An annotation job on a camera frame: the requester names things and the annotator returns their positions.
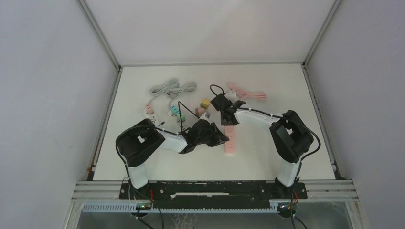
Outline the pink power strip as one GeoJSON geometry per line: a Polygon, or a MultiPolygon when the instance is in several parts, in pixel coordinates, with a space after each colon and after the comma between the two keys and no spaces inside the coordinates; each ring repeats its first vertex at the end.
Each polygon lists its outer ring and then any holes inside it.
{"type": "Polygon", "coordinates": [[[236,143],[235,143],[235,136],[236,131],[234,126],[226,126],[225,127],[225,136],[229,138],[229,140],[225,143],[225,152],[227,154],[233,154],[236,152],[236,143]]]}

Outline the green charger plug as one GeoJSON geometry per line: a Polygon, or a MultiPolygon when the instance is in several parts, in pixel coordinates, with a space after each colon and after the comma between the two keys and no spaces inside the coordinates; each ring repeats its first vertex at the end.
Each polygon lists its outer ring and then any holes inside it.
{"type": "Polygon", "coordinates": [[[176,117],[179,120],[179,122],[184,122],[185,121],[185,116],[183,114],[177,113],[176,117]]]}

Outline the teal charger plug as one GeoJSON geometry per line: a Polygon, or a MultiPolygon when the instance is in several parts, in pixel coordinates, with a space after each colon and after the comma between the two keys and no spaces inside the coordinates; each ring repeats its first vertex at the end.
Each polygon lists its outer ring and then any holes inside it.
{"type": "Polygon", "coordinates": [[[172,106],[170,107],[170,109],[171,109],[171,112],[172,112],[174,115],[177,115],[177,114],[179,113],[179,109],[178,109],[178,107],[175,106],[175,105],[172,105],[172,106]]]}

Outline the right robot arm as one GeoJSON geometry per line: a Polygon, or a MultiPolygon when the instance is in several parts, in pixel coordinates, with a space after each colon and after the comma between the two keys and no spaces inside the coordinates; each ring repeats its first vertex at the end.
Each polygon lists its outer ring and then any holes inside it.
{"type": "Polygon", "coordinates": [[[293,195],[302,161],[320,150],[321,141],[316,133],[293,110],[282,114],[268,113],[253,109],[244,101],[237,100],[233,103],[224,94],[216,95],[211,100],[211,105],[229,125],[251,125],[270,132],[281,157],[276,192],[281,198],[293,195]]]}

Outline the white power strip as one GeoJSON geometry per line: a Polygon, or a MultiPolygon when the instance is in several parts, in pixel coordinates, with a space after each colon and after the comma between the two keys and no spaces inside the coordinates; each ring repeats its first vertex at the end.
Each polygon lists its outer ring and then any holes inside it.
{"type": "Polygon", "coordinates": [[[147,118],[150,119],[155,126],[159,126],[161,124],[155,113],[146,115],[147,118]]]}

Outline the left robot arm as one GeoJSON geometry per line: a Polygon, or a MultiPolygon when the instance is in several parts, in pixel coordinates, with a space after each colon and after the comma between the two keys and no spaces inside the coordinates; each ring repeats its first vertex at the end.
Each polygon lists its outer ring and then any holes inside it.
{"type": "Polygon", "coordinates": [[[144,119],[122,132],[115,141],[116,152],[123,161],[131,184],[131,193],[138,199],[149,194],[144,163],[158,149],[187,154],[198,145],[215,147],[229,138],[215,123],[199,119],[192,127],[178,134],[159,128],[150,119],[144,119]]]}

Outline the pink USB charger plug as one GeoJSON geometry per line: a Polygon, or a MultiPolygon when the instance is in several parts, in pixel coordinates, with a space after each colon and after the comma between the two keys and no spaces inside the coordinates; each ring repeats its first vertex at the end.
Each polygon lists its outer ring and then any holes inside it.
{"type": "Polygon", "coordinates": [[[150,114],[150,115],[154,114],[154,109],[153,109],[153,106],[151,104],[146,104],[145,109],[146,109],[147,114],[150,114]]]}

